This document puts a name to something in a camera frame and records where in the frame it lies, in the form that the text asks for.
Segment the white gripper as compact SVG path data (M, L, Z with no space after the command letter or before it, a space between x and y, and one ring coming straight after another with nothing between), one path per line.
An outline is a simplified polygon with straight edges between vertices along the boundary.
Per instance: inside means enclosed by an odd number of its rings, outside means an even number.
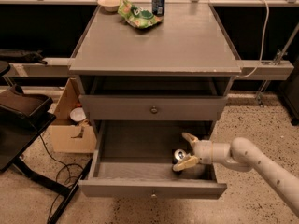
M192 168L198 162L201 164L212 163L212 142L209 140L199 140L196 136L190 133L182 133L182 137L189 142L193 147L194 155L188 154L181 161L173 166L174 172L183 171Z

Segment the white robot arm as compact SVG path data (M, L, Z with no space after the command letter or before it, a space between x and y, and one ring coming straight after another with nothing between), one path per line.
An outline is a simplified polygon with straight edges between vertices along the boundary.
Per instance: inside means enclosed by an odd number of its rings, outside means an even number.
M269 159L249 139L237 137L231 143L215 143L200 140L190 133L183 133L182 137L191 145L192 154L185 154L179 159L173 165L174 172L192 168L197 164L213 163L238 172L254 169L299 217L299 179Z

